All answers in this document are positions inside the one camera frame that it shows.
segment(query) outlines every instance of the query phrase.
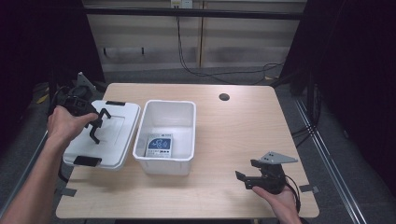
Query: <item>wooden table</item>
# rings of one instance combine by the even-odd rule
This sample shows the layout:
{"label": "wooden table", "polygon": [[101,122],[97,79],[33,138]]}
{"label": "wooden table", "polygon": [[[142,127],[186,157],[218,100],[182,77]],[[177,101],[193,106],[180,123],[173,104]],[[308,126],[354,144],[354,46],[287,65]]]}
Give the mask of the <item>wooden table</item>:
{"label": "wooden table", "polygon": [[[221,101],[227,93],[230,100]],[[138,104],[147,100],[193,101],[197,106],[195,155],[187,176],[146,175],[132,156],[119,171],[76,167],[63,196],[60,218],[260,218],[274,217],[270,205],[246,190],[235,171],[260,175],[250,166],[272,150],[299,159],[274,89],[259,86],[120,84],[104,100]],[[300,162],[283,164],[297,185],[307,185]],[[301,217],[316,217],[312,192],[301,195]]]}

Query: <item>black tape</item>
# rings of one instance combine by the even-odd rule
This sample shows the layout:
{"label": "black tape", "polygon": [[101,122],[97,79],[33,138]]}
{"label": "black tape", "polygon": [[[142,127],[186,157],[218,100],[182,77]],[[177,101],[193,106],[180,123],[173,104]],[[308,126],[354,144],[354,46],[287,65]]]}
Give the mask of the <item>black tape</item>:
{"label": "black tape", "polygon": [[74,197],[76,192],[76,189],[62,189],[61,194],[69,197]]}
{"label": "black tape", "polygon": [[310,185],[300,186],[300,192],[308,192],[308,191],[312,191],[312,187]]}

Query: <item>human hand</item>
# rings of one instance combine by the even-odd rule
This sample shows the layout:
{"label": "human hand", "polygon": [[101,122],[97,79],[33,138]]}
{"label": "human hand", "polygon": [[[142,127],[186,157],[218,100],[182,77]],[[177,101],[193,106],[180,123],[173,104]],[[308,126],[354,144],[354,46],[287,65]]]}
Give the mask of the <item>human hand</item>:
{"label": "human hand", "polygon": [[98,115],[94,113],[74,117],[66,108],[58,105],[49,116],[47,123],[48,138],[64,141],[68,145],[82,132],[87,123],[96,119],[98,119]]}
{"label": "human hand", "polygon": [[252,190],[271,205],[280,223],[301,223],[294,201],[294,194],[288,186],[283,188],[279,194],[271,194],[257,186],[253,187]]}

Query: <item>round hole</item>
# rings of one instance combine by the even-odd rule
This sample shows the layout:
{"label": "round hole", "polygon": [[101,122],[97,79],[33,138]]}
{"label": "round hole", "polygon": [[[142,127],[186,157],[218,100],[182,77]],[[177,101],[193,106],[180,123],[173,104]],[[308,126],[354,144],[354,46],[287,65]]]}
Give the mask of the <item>round hole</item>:
{"label": "round hole", "polygon": [[222,100],[222,101],[228,101],[228,100],[230,100],[230,95],[227,94],[227,93],[222,93],[222,94],[219,96],[219,98],[220,98],[220,100]]}

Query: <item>white box lid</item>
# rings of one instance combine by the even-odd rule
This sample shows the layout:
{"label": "white box lid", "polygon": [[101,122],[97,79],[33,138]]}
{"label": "white box lid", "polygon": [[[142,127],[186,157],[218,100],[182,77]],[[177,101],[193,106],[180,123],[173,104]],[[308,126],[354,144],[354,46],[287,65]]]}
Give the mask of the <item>white box lid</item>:
{"label": "white box lid", "polygon": [[75,166],[78,156],[101,159],[96,167],[119,170],[125,162],[126,155],[134,134],[134,128],[140,113],[140,106],[130,103],[114,104],[108,101],[94,101],[92,105],[98,112],[105,108],[110,114],[103,115],[102,127],[95,132],[100,140],[96,144],[90,137],[92,126],[84,128],[64,152],[64,163]]}

